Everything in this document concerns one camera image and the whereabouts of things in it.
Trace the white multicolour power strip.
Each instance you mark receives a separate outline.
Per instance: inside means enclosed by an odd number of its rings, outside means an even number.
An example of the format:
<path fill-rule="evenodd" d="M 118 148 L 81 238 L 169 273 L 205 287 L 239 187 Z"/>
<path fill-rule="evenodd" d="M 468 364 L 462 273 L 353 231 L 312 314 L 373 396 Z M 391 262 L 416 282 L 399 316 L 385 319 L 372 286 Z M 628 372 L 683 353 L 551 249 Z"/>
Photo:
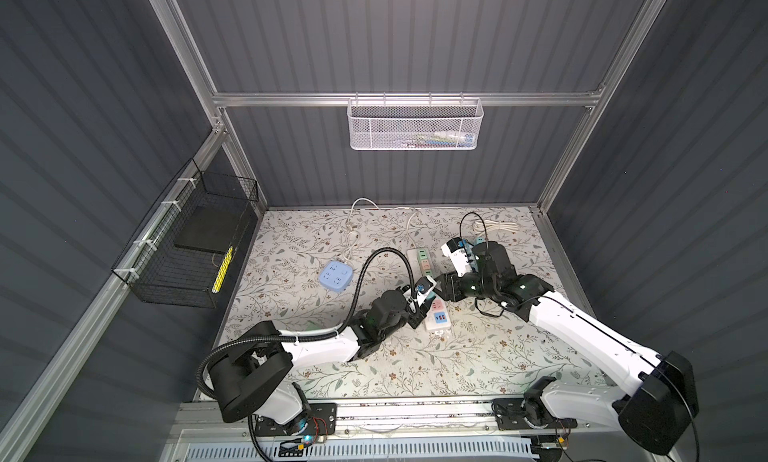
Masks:
<path fill-rule="evenodd" d="M 414 271 L 414 275 L 417 276 L 418 279 L 420 279 L 422 276 L 429 275 L 435 281 L 437 281 L 437 277 L 440 276 L 440 272 L 436 265 L 432 262 L 431 255 L 429 262 L 420 263 L 417 260 L 417 249 L 419 248 L 411 248 L 407 250 L 407 257 Z M 437 294 L 436 297 L 432 300 L 432 308 L 428 312 L 427 317 L 424 319 L 423 325 L 425 330 L 432 335 L 443 335 L 452 327 L 446 303 Z"/>

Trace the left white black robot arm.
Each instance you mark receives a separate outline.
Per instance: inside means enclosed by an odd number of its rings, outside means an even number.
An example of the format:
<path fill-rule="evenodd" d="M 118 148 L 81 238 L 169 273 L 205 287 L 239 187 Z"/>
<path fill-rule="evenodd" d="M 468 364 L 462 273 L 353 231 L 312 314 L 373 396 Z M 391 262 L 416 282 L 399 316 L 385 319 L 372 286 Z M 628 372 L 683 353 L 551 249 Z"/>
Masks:
<path fill-rule="evenodd" d="M 287 381 L 288 374 L 368 357 L 402 327 L 417 328 L 433 298 L 424 279 L 414 290 L 387 290 L 344 329 L 327 334 L 291 336 L 271 321 L 260 322 L 212 351 L 202 364 L 211 384 L 200 390 L 217 401 L 226 423 L 255 416 L 271 420 L 290 435 L 300 433 L 312 417 L 311 406 L 298 384 Z"/>

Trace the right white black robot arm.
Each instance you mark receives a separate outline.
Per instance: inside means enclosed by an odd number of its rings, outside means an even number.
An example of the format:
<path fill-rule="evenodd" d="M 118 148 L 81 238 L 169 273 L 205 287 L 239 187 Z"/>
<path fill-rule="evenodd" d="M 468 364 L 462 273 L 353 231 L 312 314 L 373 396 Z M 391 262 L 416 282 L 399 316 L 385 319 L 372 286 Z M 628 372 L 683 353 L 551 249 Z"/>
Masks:
<path fill-rule="evenodd" d="M 644 450 L 666 455 L 694 426 L 698 398 L 691 363 L 662 356 L 597 321 L 542 279 L 526 274 L 443 274 L 437 294 L 487 299 L 567 343 L 598 367 L 610 388 L 569 386 L 544 376 L 524 393 L 519 413 L 533 428 L 565 419 L 621 429 Z"/>

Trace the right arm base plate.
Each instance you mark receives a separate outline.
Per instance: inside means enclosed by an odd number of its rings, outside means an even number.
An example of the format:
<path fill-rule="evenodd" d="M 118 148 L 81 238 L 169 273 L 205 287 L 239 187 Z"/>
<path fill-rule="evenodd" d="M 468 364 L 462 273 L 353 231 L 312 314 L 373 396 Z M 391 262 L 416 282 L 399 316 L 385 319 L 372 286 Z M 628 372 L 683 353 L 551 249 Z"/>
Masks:
<path fill-rule="evenodd" d="M 574 429 L 578 422 L 573 418 L 553 416 L 542 402 L 519 397 L 493 399 L 491 411 L 499 430 L 521 429 Z"/>

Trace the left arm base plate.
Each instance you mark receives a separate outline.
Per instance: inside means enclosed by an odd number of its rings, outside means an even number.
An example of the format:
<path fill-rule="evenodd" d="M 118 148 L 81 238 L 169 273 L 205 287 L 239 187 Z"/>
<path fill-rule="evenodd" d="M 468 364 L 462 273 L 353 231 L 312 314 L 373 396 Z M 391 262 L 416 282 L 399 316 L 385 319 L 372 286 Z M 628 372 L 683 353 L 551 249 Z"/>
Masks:
<path fill-rule="evenodd" d="M 311 402 L 310 410 L 301 414 L 288 425 L 277 424 L 267 417 L 256 418 L 255 434 L 260 437 L 288 437 L 318 435 L 329 436 L 336 432 L 338 405 L 331 402 Z"/>

